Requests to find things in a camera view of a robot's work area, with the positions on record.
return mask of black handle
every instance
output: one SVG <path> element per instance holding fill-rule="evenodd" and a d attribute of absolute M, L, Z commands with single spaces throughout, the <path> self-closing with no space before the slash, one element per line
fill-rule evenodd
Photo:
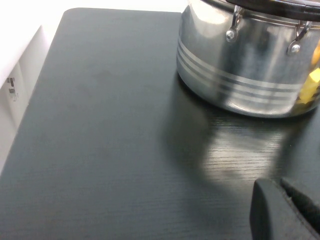
<path fill-rule="evenodd" d="M 252 11 L 302 21 L 320 22 L 320 2 L 314 0 L 226 0 Z"/>

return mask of stainless steel pot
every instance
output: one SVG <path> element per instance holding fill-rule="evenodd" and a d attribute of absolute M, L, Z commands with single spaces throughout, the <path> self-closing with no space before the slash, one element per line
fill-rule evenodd
<path fill-rule="evenodd" d="M 281 118 L 314 109 L 320 100 L 319 4 L 301 0 L 311 11 L 271 15 L 261 6 L 268 0 L 238 2 L 246 8 L 189 1 L 177 49 L 182 80 L 208 102 L 245 115 Z"/>

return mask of black table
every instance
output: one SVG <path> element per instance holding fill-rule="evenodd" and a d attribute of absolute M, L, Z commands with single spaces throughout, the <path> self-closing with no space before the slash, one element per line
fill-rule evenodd
<path fill-rule="evenodd" d="M 320 112 L 267 120 L 194 96 L 180 14 L 61 20 L 0 177 L 0 238 L 250 239 L 253 182 L 320 185 Z"/>

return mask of black object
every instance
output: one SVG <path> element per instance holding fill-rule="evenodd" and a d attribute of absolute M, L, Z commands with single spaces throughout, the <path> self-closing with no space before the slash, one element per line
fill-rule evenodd
<path fill-rule="evenodd" d="M 250 240 L 255 179 L 320 186 L 320 111 L 267 120 L 176 73 L 181 14 L 62 17 L 0 175 L 4 240 Z"/>
<path fill-rule="evenodd" d="M 302 21 L 320 22 L 318 0 L 226 0 L 252 11 Z"/>
<path fill-rule="evenodd" d="M 286 178 L 257 179 L 250 225 L 254 240 L 320 239 L 320 197 Z"/>

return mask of silver stripe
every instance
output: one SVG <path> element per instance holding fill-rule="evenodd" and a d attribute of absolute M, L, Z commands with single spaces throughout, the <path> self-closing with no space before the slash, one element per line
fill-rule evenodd
<path fill-rule="evenodd" d="M 208 80 L 198 76 L 195 74 L 185 63 L 184 61 L 180 58 L 179 55 L 177 55 L 177 59 L 181 66 L 186 70 L 192 77 L 194 77 L 196 80 L 199 82 L 212 87 L 212 84 L 215 84 L 214 82 L 211 82 L 212 84 L 208 83 Z M 236 98 L 236 99 L 241 99 L 241 100 L 247 100 L 247 101 L 252 101 L 255 103 L 262 103 L 262 104 L 274 104 L 274 105 L 284 105 L 287 104 L 288 102 L 294 102 L 295 100 L 276 100 L 276 99 L 264 99 L 264 98 L 259 98 L 259 97 L 254 97 L 254 96 L 247 96 L 243 95 L 237 92 L 230 92 L 224 89 L 221 89 L 219 86 L 216 86 L 216 89 L 218 92 L 229 95 L 231 98 Z"/>
<path fill-rule="evenodd" d="M 293 98 L 293 95 L 295 95 L 295 92 L 277 92 L 274 90 L 262 90 L 262 89 L 256 89 L 253 87 L 247 87 L 247 86 L 242 86 L 239 85 L 237 83 L 232 84 L 230 82 L 227 82 L 225 80 L 222 79 L 217 79 L 214 77 L 213 73 L 209 73 L 203 69 L 201 69 L 200 67 L 198 67 L 197 65 L 195 65 L 193 62 L 191 62 L 187 56 L 183 53 L 183 51 L 181 51 L 180 47 L 178 47 L 178 53 L 180 54 L 180 56 L 182 57 L 183 61 L 189 66 L 191 67 L 195 72 L 201 74 L 202 76 L 206 77 L 207 79 L 209 79 L 211 82 L 216 82 L 216 84 L 220 84 L 220 85 L 224 85 L 226 87 L 232 88 L 232 89 L 236 89 L 242 92 L 247 92 L 247 93 L 255 93 L 261 96 L 272 96 L 272 97 L 287 97 L 289 99 Z"/>
<path fill-rule="evenodd" d="M 232 73 L 215 68 L 214 66 L 206 63 L 205 61 L 202 61 L 200 58 L 198 58 L 192 52 L 190 52 L 189 49 L 186 48 L 186 46 L 182 43 L 180 37 L 178 39 L 178 44 L 180 45 L 181 49 L 186 53 L 186 55 L 188 57 L 190 57 L 193 61 L 195 61 L 197 64 L 201 65 L 202 67 L 206 68 L 207 70 L 209 70 L 217 75 L 234 80 L 236 82 L 250 84 L 250 85 L 259 86 L 259 87 L 267 87 L 267 88 L 274 88 L 274 89 L 287 89 L 287 90 L 289 90 L 289 89 L 299 90 L 302 86 L 302 84 L 285 84 L 285 83 L 263 82 L 263 81 L 258 81 L 258 80 L 246 78 L 243 76 L 234 75 Z"/>

